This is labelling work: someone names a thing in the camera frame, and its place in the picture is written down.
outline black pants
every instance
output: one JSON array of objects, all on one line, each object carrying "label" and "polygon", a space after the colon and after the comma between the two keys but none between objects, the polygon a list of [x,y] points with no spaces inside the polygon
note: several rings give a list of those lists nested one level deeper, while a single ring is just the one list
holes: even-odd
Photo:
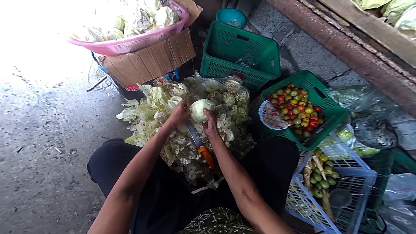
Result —
[{"label": "black pants", "polygon": [[[122,138],[116,138],[106,141],[91,156],[88,172],[105,197],[140,149],[124,143]],[[259,142],[241,161],[264,200],[279,215],[283,213],[289,183],[298,161],[296,145],[283,137]],[[175,233],[210,208],[227,207],[238,212],[225,180],[217,191],[207,189],[192,194],[178,176],[162,158],[158,158],[131,221],[133,234]]]}]

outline wooden plank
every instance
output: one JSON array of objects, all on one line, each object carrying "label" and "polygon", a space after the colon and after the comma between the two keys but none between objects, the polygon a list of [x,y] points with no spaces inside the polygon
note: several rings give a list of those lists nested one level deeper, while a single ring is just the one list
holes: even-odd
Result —
[{"label": "wooden plank", "polygon": [[416,68],[416,43],[351,0],[317,0]]}]

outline blue plastic bowl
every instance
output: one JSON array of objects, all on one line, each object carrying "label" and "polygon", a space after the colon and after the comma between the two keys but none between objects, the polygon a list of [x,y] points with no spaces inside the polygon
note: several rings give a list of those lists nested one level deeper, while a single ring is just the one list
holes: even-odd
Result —
[{"label": "blue plastic bowl", "polygon": [[233,8],[224,8],[219,10],[215,19],[238,28],[243,28],[247,22],[245,15],[241,11]]}]

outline pink plastic basket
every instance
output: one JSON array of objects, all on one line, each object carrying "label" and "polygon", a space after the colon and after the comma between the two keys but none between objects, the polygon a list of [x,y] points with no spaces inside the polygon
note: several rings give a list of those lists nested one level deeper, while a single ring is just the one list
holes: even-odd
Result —
[{"label": "pink plastic basket", "polygon": [[168,39],[169,37],[179,33],[184,24],[188,21],[188,11],[176,2],[172,2],[171,7],[179,16],[180,21],[168,27],[146,32],[132,37],[126,37],[116,40],[103,42],[83,42],[72,37],[68,41],[75,45],[83,46],[94,53],[106,56],[116,56],[125,53],[135,52],[137,50],[151,46],[157,42]]}]

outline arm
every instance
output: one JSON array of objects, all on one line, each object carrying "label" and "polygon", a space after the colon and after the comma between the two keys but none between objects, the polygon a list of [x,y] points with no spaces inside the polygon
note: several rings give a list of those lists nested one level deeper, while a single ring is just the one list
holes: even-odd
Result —
[{"label": "arm", "polygon": [[229,152],[218,133],[214,115],[208,110],[204,113],[208,116],[208,122],[203,125],[204,132],[241,214],[259,233],[293,234],[292,229],[267,205],[250,175]]},{"label": "arm", "polygon": [[160,130],[130,161],[109,193],[88,234],[129,232],[136,201],[166,139],[182,120],[190,117],[186,107],[188,103],[185,100],[179,102]]}]

